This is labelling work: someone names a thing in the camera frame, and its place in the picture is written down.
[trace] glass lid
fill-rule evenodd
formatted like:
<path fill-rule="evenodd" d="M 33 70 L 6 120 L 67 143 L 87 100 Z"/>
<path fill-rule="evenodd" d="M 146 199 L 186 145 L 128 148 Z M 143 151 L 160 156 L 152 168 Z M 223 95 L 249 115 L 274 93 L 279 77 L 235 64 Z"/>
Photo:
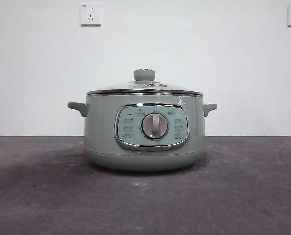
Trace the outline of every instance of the glass lid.
<path fill-rule="evenodd" d="M 134 70 L 135 81 L 121 83 L 100 90 L 89 91 L 87 95 L 129 95 L 129 94 L 187 94 L 194 96 L 203 96 L 201 92 L 195 92 L 186 88 L 171 85 L 165 82 L 154 81 L 155 71 L 152 69 Z"/>

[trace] chrome trim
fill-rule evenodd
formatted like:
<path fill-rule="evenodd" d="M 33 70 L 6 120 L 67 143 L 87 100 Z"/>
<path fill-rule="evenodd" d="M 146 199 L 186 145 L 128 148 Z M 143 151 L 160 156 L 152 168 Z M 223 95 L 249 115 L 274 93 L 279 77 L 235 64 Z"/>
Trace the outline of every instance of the chrome trim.
<path fill-rule="evenodd" d="M 86 95 L 92 95 L 92 94 L 113 94 L 113 93 L 135 93 L 135 92 L 150 92 L 150 93 L 172 93 L 172 94 L 194 94 L 198 96 L 203 96 L 201 92 L 195 92 L 195 91 L 186 91 L 186 90 L 162 90 L 162 89 L 107 89 L 107 90 L 97 90 L 97 91 L 89 91 L 86 93 Z"/>
<path fill-rule="evenodd" d="M 147 146 L 147 145 L 136 145 L 136 144 L 131 144 L 131 143 L 127 143 L 125 141 L 123 141 L 117 132 L 118 129 L 118 122 L 119 122 L 119 118 L 120 118 L 120 113 L 121 111 L 126 108 L 126 107 L 135 107 L 135 106 L 157 106 L 157 105 L 161 105 L 161 106 L 170 106 L 170 107 L 177 107 L 177 108 L 181 108 L 186 116 L 186 126 L 187 126 L 187 135 L 186 137 L 179 143 L 175 143 L 175 144 L 169 144 L 169 145 L 152 145 L 152 146 Z M 115 124 L 114 124 L 114 138 L 117 142 L 117 144 L 125 149 L 129 149 L 129 150 L 137 150 L 137 151 L 166 151 L 166 150 L 173 150 L 173 149 L 178 149 L 181 148 L 188 140 L 189 138 L 189 128 L 188 128 L 188 117 L 187 114 L 184 110 L 183 107 L 181 107 L 180 105 L 175 105 L 175 104 L 163 104 L 163 103 L 138 103 L 138 104 L 128 104 L 128 105 L 123 105 L 121 106 L 116 113 L 116 118 L 115 118 Z"/>
<path fill-rule="evenodd" d="M 154 71 L 153 69 L 147 69 L 147 68 L 136 69 L 136 70 L 151 70 L 151 71 Z"/>
<path fill-rule="evenodd" d="M 202 95 L 196 94 L 180 94 L 180 93 L 156 93 L 156 92 L 123 92 L 123 93 L 107 93 L 107 94 L 87 94 L 87 97 L 90 96 L 110 96 L 110 95 L 172 95 L 172 96 L 191 96 L 191 97 L 200 97 Z"/>

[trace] lid knob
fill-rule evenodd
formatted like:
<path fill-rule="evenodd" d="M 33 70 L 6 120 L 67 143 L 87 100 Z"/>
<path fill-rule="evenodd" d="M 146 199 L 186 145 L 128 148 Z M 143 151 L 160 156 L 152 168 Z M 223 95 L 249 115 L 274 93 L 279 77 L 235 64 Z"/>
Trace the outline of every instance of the lid knob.
<path fill-rule="evenodd" d="M 134 78 L 136 81 L 153 81 L 155 78 L 155 70 L 152 69 L 135 70 Z"/>

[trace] pot base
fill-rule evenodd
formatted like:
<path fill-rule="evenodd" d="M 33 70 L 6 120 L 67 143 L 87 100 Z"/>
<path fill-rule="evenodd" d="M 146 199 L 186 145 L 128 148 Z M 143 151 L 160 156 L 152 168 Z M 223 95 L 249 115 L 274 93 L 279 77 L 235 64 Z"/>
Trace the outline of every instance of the pot base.
<path fill-rule="evenodd" d="M 97 165 L 126 171 L 162 171 L 184 168 L 193 165 L 203 157 L 204 150 L 185 154 L 131 156 L 97 153 L 84 149 L 85 154 Z"/>

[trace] white wall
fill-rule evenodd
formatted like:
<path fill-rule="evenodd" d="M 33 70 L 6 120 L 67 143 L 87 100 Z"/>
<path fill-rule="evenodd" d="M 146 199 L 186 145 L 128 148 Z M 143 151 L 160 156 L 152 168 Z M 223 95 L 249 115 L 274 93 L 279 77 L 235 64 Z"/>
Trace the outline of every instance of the white wall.
<path fill-rule="evenodd" d="M 85 92 L 157 79 L 204 93 L 207 135 L 291 135 L 291 0 L 0 0 L 0 136 L 82 135 Z"/>

